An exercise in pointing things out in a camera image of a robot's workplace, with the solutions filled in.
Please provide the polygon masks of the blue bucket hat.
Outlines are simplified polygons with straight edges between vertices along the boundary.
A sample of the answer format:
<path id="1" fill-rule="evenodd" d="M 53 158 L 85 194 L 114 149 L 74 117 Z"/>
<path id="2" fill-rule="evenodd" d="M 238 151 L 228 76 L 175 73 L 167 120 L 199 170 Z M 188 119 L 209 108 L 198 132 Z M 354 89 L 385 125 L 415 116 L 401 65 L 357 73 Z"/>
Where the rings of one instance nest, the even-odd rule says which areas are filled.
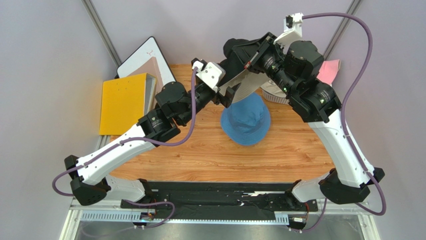
<path id="1" fill-rule="evenodd" d="M 223 109 L 220 126 L 235 143 L 252 146 L 267 135 L 271 126 L 270 111 L 262 97 L 252 93 Z"/>

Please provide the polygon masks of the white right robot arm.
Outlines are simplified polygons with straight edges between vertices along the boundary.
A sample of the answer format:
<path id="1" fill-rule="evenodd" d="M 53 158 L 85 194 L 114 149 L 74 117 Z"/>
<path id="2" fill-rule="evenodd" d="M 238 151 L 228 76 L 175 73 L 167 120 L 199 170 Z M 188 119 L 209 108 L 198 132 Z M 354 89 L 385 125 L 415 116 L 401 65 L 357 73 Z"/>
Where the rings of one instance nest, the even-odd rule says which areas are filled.
<path id="1" fill-rule="evenodd" d="M 318 178 L 297 180 L 286 191 L 289 200 L 304 203 L 327 199 L 335 204 L 359 204 L 370 186 L 385 176 L 360 151 L 344 120 L 343 105 L 335 90 L 317 76 L 324 57 L 308 40 L 280 42 L 272 33 L 255 40 L 229 39 L 224 47 L 228 83 L 237 85 L 234 100 L 242 100 L 267 81 L 285 94 L 292 110 L 322 141 L 334 168 Z"/>

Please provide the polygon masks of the black bucket hat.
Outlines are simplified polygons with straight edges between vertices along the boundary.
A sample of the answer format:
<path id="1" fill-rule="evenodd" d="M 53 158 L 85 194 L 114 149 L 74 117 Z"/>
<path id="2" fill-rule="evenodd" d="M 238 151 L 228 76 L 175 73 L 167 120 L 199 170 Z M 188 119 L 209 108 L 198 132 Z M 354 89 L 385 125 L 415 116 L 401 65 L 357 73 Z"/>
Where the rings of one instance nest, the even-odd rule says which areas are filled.
<path id="1" fill-rule="evenodd" d="M 253 58 L 259 45 L 257 39 L 231 38 L 223 46 L 225 59 L 219 65 L 225 70 L 225 75 L 218 84 L 219 92 L 223 94 L 228 88 L 233 89 L 237 86 L 232 104 L 247 98 L 270 80 L 265 73 L 253 73 L 245 69 L 245 65 Z"/>

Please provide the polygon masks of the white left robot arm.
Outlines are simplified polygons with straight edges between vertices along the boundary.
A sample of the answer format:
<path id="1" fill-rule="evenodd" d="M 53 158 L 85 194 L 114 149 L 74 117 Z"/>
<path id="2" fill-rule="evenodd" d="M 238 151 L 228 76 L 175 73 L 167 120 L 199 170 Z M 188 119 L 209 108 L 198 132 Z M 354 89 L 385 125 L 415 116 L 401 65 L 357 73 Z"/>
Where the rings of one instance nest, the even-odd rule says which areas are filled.
<path id="1" fill-rule="evenodd" d="M 205 82 L 196 81 L 191 90 L 180 82 L 169 82 L 155 96 L 155 108 L 140 118 L 124 134 L 103 148 L 86 155 L 65 158 L 72 197 L 82 206 L 102 200 L 140 202 L 152 195 L 144 179 L 125 180 L 110 173 L 132 158 L 159 146 L 175 147 L 185 142 L 170 140 L 180 134 L 180 126 L 190 124 L 194 130 L 195 115 L 209 102 L 229 107 L 240 85 L 227 86 L 225 93 L 214 91 Z"/>

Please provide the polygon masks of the beige bucket hat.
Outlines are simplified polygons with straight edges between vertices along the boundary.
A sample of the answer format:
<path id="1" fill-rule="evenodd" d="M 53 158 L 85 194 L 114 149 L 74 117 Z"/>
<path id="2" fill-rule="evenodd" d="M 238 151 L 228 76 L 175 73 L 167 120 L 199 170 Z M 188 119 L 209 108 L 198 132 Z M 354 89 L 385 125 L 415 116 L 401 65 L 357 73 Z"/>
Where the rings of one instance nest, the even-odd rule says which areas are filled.
<path id="1" fill-rule="evenodd" d="M 271 95 L 282 96 L 284 92 L 273 82 L 267 81 L 260 87 L 264 92 L 267 92 Z"/>

